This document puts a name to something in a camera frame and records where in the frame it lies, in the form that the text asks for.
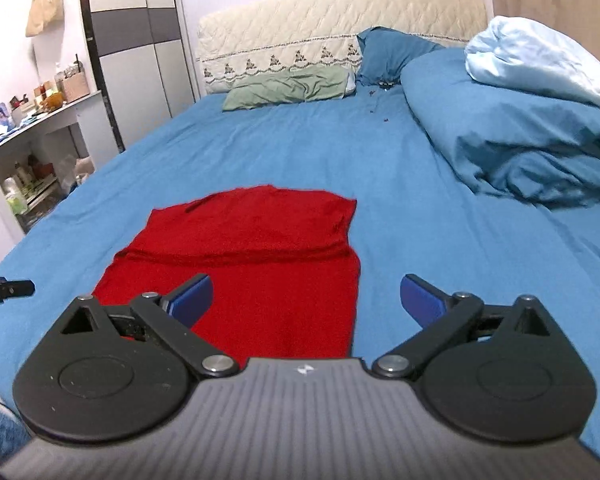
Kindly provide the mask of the red knit sweater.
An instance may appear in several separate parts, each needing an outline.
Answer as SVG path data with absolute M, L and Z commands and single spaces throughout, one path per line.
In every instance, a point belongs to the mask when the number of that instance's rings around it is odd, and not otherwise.
M 126 304 L 206 274 L 211 307 L 188 327 L 239 364 L 346 358 L 361 273 L 349 244 L 355 211 L 355 200 L 331 192 L 272 185 L 155 209 L 94 295 Z

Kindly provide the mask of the blue bed sheet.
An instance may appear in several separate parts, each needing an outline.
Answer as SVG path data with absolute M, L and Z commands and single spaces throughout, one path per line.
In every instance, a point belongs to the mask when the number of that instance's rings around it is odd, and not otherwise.
M 583 442 L 600 454 L 600 204 L 548 209 L 475 194 L 430 144 L 401 89 L 227 113 L 207 96 L 138 141 L 44 218 L 0 264 L 30 298 L 0 304 L 0 396 L 75 296 L 90 292 L 151 211 L 230 188 L 317 188 L 358 203 L 353 352 L 377 358 L 416 332 L 400 279 L 415 273 L 494 304 L 532 294 L 597 385 Z

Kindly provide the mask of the light blue blanket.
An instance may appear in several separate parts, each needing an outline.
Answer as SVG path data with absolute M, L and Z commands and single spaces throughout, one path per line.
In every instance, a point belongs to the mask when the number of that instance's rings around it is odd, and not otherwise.
M 540 22 L 498 15 L 465 47 L 475 81 L 600 108 L 600 60 Z

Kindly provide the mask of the dark blue pillow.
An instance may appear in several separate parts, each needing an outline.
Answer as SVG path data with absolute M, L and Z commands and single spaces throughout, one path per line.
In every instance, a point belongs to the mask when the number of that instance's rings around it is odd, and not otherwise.
M 363 86 L 398 84 L 404 66 L 415 58 L 441 50 L 428 39 L 385 27 L 372 27 L 356 36 L 362 62 L 356 82 Z

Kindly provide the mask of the woven basket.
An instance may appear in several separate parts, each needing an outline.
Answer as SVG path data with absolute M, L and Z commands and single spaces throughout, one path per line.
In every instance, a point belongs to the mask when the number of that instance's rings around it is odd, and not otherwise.
M 75 73 L 66 77 L 62 81 L 62 92 L 64 92 L 65 101 L 72 103 L 76 100 L 88 96 L 91 91 L 88 88 L 88 82 L 84 72 Z

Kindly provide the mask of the orange plush on desk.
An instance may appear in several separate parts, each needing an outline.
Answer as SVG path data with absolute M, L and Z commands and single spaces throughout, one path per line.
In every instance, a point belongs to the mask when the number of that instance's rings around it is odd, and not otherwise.
M 53 92 L 48 94 L 42 101 L 42 110 L 45 113 L 53 113 L 55 110 L 60 110 L 65 105 L 65 99 L 61 92 Z

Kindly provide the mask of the cream quilted headboard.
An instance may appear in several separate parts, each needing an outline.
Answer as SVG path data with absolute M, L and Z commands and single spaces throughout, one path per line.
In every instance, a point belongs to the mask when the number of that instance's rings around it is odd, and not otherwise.
M 271 0 L 204 16 L 196 63 L 207 94 L 285 68 L 358 70 L 358 34 L 380 26 L 463 47 L 488 24 L 482 0 Z

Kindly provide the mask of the white bag on floor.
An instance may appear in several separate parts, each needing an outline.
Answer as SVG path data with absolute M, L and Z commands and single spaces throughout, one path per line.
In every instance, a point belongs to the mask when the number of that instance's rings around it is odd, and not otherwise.
M 74 180 L 77 185 L 82 185 L 83 182 L 95 172 L 94 162 L 90 156 L 78 158 L 73 166 Z

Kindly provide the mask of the blue duvet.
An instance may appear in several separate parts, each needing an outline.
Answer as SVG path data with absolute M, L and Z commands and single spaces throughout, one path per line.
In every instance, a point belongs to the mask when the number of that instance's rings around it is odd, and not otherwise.
M 401 72 L 407 105 L 472 192 L 551 207 L 600 202 L 600 109 L 479 84 L 459 48 Z

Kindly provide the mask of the beige tote bag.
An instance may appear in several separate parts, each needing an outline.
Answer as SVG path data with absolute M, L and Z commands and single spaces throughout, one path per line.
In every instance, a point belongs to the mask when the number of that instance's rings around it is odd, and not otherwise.
M 65 18 L 64 0 L 32 0 L 26 26 L 26 37 L 41 35 Z

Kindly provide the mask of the green pillow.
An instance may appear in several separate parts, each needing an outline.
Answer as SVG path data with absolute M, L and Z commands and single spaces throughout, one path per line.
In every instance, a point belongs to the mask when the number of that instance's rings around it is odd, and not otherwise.
M 285 68 L 254 75 L 234 84 L 223 102 L 224 112 L 304 102 L 343 99 L 355 92 L 352 70 L 341 66 Z

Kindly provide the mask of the white grey wardrobe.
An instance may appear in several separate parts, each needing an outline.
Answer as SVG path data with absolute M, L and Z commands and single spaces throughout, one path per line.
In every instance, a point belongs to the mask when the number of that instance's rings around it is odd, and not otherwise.
M 88 55 L 117 150 L 196 101 L 182 0 L 80 0 Z

